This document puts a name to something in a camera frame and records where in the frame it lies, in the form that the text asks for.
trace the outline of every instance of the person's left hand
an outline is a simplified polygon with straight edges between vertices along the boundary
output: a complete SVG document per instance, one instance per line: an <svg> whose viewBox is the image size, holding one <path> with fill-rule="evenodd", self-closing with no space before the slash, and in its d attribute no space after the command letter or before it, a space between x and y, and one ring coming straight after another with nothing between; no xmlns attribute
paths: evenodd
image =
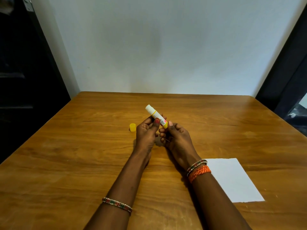
<svg viewBox="0 0 307 230"><path fill-rule="evenodd" d="M158 136L156 132L160 126L160 119L148 117L140 125L136 127L136 145L135 151L146 153L148 160L151 157L151 149L154 146L155 138Z"/></svg>

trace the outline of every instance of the glue stick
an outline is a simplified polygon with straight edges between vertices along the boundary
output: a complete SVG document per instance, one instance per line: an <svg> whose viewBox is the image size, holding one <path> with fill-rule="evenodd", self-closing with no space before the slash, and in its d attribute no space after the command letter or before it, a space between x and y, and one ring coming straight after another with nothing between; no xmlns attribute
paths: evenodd
<svg viewBox="0 0 307 230"><path fill-rule="evenodd" d="M160 124L163 128L167 128L167 121L154 109L151 105L147 105L145 108L148 113L155 119L158 118L160 120Z"/></svg>

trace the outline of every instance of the bracelet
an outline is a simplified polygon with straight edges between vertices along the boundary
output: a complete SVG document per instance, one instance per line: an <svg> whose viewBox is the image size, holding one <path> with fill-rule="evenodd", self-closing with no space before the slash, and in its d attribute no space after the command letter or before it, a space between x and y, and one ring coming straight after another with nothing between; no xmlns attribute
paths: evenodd
<svg viewBox="0 0 307 230"><path fill-rule="evenodd" d="M121 208L121 209L123 209L125 211L128 211L129 214L131 215L132 208L129 207L128 205L124 204L124 203L118 202L116 200L113 200L113 199L110 199L110 198L107 198L107 197L104 197L102 199L102 202L110 204L110 205L115 206L115 207L119 207L119 208Z"/></svg>
<svg viewBox="0 0 307 230"><path fill-rule="evenodd" d="M201 164L206 164L207 165L207 161L205 159L201 159L198 162L195 162L190 168L188 168L187 170L187 177L189 177L190 173L199 165Z"/></svg>
<svg viewBox="0 0 307 230"><path fill-rule="evenodd" d="M193 182L193 180L204 173L211 173L211 170L209 169L209 167L207 165L201 166L200 168L198 168L197 170L195 170L193 173L190 174L189 176L189 181L190 183Z"/></svg>

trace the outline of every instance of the paper sheet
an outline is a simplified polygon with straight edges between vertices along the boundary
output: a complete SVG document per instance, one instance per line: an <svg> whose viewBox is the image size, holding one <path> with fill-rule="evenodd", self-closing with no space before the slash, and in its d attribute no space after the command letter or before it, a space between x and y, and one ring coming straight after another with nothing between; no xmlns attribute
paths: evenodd
<svg viewBox="0 0 307 230"><path fill-rule="evenodd" d="M232 202L264 201L236 158L207 161L212 175Z"/></svg>

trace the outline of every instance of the wooden table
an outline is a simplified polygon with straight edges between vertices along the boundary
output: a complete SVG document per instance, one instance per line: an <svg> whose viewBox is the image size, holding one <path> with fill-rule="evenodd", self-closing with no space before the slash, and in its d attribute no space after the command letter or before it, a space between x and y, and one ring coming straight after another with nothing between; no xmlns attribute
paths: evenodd
<svg viewBox="0 0 307 230"><path fill-rule="evenodd" d="M265 202L236 203L256 229L307 229L307 138L250 96L81 92L0 165L0 229L82 229L133 149L151 104L202 158L237 158ZM202 229L154 146L129 229Z"/></svg>

